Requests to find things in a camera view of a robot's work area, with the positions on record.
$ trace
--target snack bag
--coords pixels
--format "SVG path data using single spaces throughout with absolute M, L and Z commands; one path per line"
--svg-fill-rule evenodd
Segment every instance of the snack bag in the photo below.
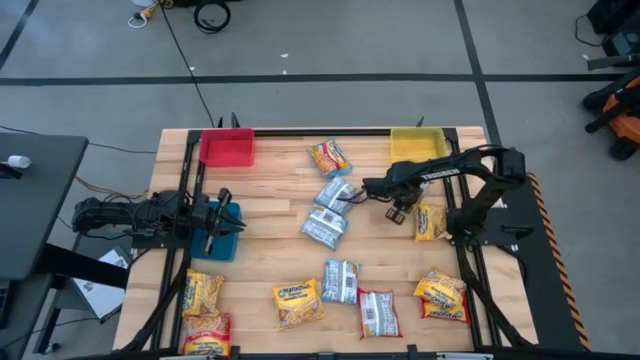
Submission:
M 340 214 L 345 215 L 353 204 L 338 199 L 350 198 L 355 194 L 355 188 L 340 176 L 336 176 L 316 196 L 316 203 Z
M 364 291 L 358 288 L 362 337 L 402 337 L 393 292 Z
M 187 269 L 182 316 L 218 315 L 216 301 L 224 277 Z
M 338 240 L 348 227 L 349 223 L 344 217 L 324 206 L 314 205 L 300 231 L 335 251 Z
M 438 240 L 446 237 L 447 212 L 439 204 L 418 204 L 415 209 L 416 241 Z
M 423 319 L 426 319 L 428 317 L 433 317 L 438 319 L 462 321 L 465 324 L 471 323 L 466 296 L 463 298 L 462 304 L 455 306 L 451 310 L 441 308 L 440 306 L 432 302 L 429 302 L 423 298 L 420 298 L 420 301 L 422 301 L 422 318 Z
M 307 149 L 307 152 L 324 177 L 347 174 L 353 170 L 351 163 L 344 157 L 334 139 L 314 145 L 311 149 Z
M 358 302 L 360 265 L 329 259 L 324 268 L 322 301 L 355 305 Z
M 420 279 L 413 295 L 420 296 L 444 309 L 451 310 L 462 304 L 466 288 L 467 285 L 464 281 L 452 278 L 433 268 Z
M 316 292 L 316 279 L 272 288 L 280 321 L 278 330 L 324 319 L 322 301 Z
M 187 338 L 182 355 L 231 354 L 231 316 L 187 316 Z

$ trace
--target gray floor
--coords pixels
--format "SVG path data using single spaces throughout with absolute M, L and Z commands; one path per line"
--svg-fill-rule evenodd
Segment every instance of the gray floor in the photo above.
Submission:
M 583 55 L 603 55 L 573 39 L 573 21 L 593 0 L 464 0 L 486 74 L 581 74 Z M 0 45 L 27 0 L 0 2 Z M 230 3 L 231 25 L 205 35 L 185 9 L 168 17 L 196 75 L 351 73 L 470 74 L 453 0 L 244 0 Z M 144 29 L 126 20 L 128 0 L 40 1 L 0 78 L 185 76 L 187 70 L 161 14 Z M 587 22 L 581 34 L 592 41 Z M 594 350 L 640 353 L 640 291 L 633 274 L 633 186 L 640 156 L 615 162 L 611 135 L 582 130 L 591 115 L 579 107 L 604 83 L 489 83 L 505 144 L 526 153 L 542 185 Z M 314 82 L 205 84 L 214 118 L 238 114 L 246 126 L 485 126 L 473 82 Z M 134 149 L 156 147 L 162 128 L 206 127 L 191 85 L 0 87 L 0 124 L 50 134 L 85 135 Z M 90 148 L 79 175 L 97 185 L 135 192 L 148 186 L 153 159 Z M 74 185 L 61 217 L 88 196 Z M 59 224 L 51 242 L 70 246 Z M 616 297 L 612 311 L 610 294 Z M 60 322 L 88 314 L 63 313 Z M 106 352 L 117 318 L 58 328 L 68 358 Z M 25 358 L 41 358 L 29 352 Z

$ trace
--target plastic bin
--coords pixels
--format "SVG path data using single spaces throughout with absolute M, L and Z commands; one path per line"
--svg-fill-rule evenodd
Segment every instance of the plastic bin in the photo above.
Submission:
M 217 201 L 210 201 L 209 207 L 215 209 L 218 206 Z M 240 205 L 230 203 L 227 205 L 229 214 L 238 220 L 242 220 L 242 212 Z M 191 257 L 194 259 L 210 260 L 210 261 L 232 261 L 236 257 L 236 247 L 238 246 L 238 233 L 221 236 L 213 239 L 213 249 L 209 256 L 202 253 L 202 243 L 206 242 L 207 233 L 198 229 L 194 232 L 193 243 L 191 244 Z
M 447 156 L 441 128 L 391 129 L 391 162 L 423 162 Z
M 253 165 L 253 129 L 205 130 L 200 138 L 200 161 L 211 167 Z

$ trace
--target wooden tabletop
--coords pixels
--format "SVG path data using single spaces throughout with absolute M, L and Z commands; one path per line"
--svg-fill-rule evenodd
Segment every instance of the wooden tabletop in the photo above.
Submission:
M 462 150 L 486 143 L 480 127 L 457 130 Z M 151 192 L 177 189 L 187 133 L 187 129 L 163 131 Z M 384 176 L 390 166 L 388 137 L 335 139 L 353 164 L 353 173 L 345 176 L 350 183 L 360 186 L 363 177 Z M 468 325 L 421 319 L 420 301 L 412 296 L 420 277 L 432 267 L 460 276 L 454 248 L 447 242 L 415 243 L 413 222 L 393 224 L 384 217 L 389 205 L 377 202 L 356 206 L 348 213 L 350 227 L 335 252 L 300 232 L 313 198 L 327 184 L 305 150 L 325 140 L 326 137 L 308 136 L 258 137 L 253 166 L 206 171 L 203 192 L 215 197 L 221 187 L 229 188 L 247 224 L 233 262 L 191 263 L 195 270 L 224 275 L 218 306 L 232 316 L 232 344 L 241 346 L 243 353 L 402 352 L 407 344 L 416 344 L 419 351 L 472 350 Z M 198 148 L 194 154 L 189 189 L 193 189 L 195 182 Z M 482 187 L 482 181 L 469 177 L 469 187 L 473 196 Z M 445 204 L 442 181 L 429 187 L 426 201 Z M 535 343 L 535 329 L 517 261 L 491 247 L 483 250 L 495 302 L 521 334 Z M 153 310 L 165 255 L 166 250 L 152 250 L 131 270 L 114 349 L 128 343 Z M 179 251 L 174 273 L 181 257 Z M 361 341 L 358 309 L 334 303 L 325 304 L 324 320 L 276 331 L 278 320 L 271 288 L 311 278 L 321 284 L 324 261 L 329 258 L 362 264 L 361 288 L 393 290 L 404 338 Z M 479 300 L 476 303 L 484 343 L 490 344 L 484 310 Z M 175 300 L 165 316 L 161 347 L 169 346 L 174 307 Z

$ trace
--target yellow snack bag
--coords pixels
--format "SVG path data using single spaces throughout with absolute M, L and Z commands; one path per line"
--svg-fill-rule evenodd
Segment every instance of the yellow snack bag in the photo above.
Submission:
M 420 279 L 413 295 L 450 310 L 462 304 L 466 289 L 464 281 L 433 268 Z
M 187 316 L 187 338 L 183 355 L 231 354 L 231 316 Z
M 224 277 L 209 275 L 187 269 L 187 284 L 184 291 L 182 316 L 218 315 L 216 301 Z
M 279 288 L 272 288 L 278 309 L 278 330 L 324 319 L 322 301 L 316 292 L 316 279 Z
M 342 150 L 334 139 L 329 139 L 321 144 L 307 149 L 309 155 L 316 163 L 324 177 L 334 177 L 339 174 L 351 172 L 351 163 L 342 154 Z
M 420 299 L 420 301 L 422 301 L 423 319 L 432 317 L 437 319 L 462 321 L 465 324 L 471 323 L 466 296 L 464 297 L 464 300 L 462 300 L 462 303 L 460 305 L 456 305 L 453 309 L 450 310 L 443 309 L 440 306 L 422 298 Z
M 418 204 L 415 209 L 416 241 L 431 241 L 446 237 L 447 211 L 439 204 Z

